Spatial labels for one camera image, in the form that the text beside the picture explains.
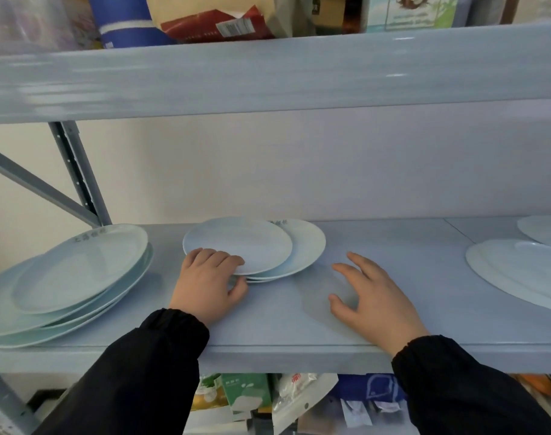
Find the metal shelf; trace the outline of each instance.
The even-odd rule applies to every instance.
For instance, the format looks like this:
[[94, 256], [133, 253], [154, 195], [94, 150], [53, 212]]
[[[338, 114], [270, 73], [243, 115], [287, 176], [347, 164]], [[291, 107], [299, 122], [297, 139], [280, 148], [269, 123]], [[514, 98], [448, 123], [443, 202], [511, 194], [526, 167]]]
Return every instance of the metal shelf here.
[[551, 25], [0, 57], [0, 124], [551, 98]]
[[[317, 223], [328, 240], [322, 257], [294, 277], [250, 286], [236, 312], [211, 330], [199, 359], [201, 372], [390, 372], [387, 355], [329, 312], [329, 293], [355, 302], [351, 287], [329, 268], [345, 260], [346, 250], [381, 264], [431, 332], [454, 338], [479, 361], [506, 372], [551, 372], [551, 310], [489, 285], [465, 262], [472, 235], [481, 235], [480, 240], [512, 237], [515, 222], [485, 218]], [[500, 225], [507, 234], [496, 234]], [[154, 263], [119, 305], [69, 336], [23, 350], [0, 350], [0, 371], [85, 372], [110, 343], [167, 306], [184, 257], [181, 240], [189, 227], [146, 226], [155, 248]], [[467, 236], [462, 233], [465, 228]]]

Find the barcode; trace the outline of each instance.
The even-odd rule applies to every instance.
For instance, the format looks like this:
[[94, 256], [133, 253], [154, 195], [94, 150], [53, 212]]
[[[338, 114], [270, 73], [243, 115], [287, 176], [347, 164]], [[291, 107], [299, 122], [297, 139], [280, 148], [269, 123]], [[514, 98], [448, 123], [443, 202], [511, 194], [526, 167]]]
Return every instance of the barcode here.
[[235, 20], [218, 22], [216, 26], [223, 38], [247, 35], [255, 32], [250, 18], [236, 18]]

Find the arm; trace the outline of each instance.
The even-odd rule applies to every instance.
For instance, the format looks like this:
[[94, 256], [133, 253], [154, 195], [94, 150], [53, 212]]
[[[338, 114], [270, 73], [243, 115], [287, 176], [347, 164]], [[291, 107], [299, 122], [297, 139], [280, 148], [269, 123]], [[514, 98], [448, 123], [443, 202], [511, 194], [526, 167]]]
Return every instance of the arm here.
[[454, 340], [430, 336], [415, 307], [376, 263], [334, 264], [359, 296], [358, 309], [330, 295], [340, 321], [391, 357], [421, 434], [551, 434], [551, 418], [507, 374], [478, 363]]
[[155, 311], [111, 344], [35, 435], [182, 433], [199, 384], [208, 326], [247, 293], [227, 291], [238, 256], [194, 250], [184, 260], [169, 309]]

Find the wall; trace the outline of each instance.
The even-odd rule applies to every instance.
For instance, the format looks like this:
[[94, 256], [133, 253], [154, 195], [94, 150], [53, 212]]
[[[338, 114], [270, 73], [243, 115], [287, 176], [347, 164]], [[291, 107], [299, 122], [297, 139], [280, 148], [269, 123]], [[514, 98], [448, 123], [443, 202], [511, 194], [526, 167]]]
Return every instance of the wall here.
[[[551, 213], [551, 100], [79, 122], [116, 223]], [[47, 125], [0, 151], [76, 198]], [[0, 270], [85, 225], [0, 176]]]

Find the black sleeve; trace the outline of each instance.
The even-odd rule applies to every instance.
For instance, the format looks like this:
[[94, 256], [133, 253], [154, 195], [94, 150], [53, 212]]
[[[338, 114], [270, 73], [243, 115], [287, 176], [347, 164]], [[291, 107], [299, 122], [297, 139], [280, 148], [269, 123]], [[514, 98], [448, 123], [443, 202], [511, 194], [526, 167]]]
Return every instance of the black sleeve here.
[[551, 417], [517, 380], [481, 365], [452, 339], [415, 339], [392, 366], [422, 435], [551, 434]]
[[155, 311], [104, 351], [35, 435], [182, 433], [208, 341], [194, 316]]

